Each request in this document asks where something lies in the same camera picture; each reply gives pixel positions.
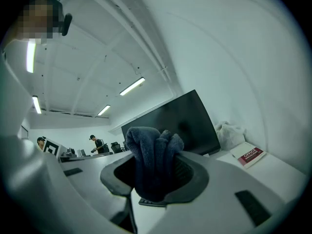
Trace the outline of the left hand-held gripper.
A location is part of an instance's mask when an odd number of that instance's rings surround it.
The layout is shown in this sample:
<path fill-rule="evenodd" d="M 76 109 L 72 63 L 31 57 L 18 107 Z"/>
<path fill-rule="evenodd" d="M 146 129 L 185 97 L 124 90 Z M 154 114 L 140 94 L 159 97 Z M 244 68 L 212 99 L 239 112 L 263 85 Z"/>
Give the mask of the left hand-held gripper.
<path fill-rule="evenodd" d="M 75 157 L 75 150 L 72 148 L 67 148 L 53 140 L 45 139 L 43 152 L 49 152 L 53 154 L 56 158 L 68 156 Z"/>

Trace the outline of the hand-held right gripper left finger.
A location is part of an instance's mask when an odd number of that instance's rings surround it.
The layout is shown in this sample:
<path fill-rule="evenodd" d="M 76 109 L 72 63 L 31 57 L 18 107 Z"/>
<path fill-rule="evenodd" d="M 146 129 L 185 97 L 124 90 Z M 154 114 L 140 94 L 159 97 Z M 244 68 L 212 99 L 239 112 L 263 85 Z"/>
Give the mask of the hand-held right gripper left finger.
<path fill-rule="evenodd" d="M 77 192 L 100 215 L 133 233 L 127 198 L 112 194 L 100 179 L 104 167 L 129 154 L 130 152 L 126 151 L 107 156 L 62 157 L 60 165 L 63 171 L 81 169 L 81 172 L 67 177 Z"/>

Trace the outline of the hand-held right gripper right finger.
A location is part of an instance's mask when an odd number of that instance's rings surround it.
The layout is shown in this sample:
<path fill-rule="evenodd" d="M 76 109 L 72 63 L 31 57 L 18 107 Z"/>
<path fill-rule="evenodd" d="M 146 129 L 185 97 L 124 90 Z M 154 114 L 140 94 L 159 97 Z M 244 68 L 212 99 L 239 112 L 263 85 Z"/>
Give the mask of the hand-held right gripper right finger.
<path fill-rule="evenodd" d="M 271 189 L 235 165 L 182 152 L 208 181 L 193 201 L 173 203 L 153 234 L 268 234 L 289 206 Z"/>

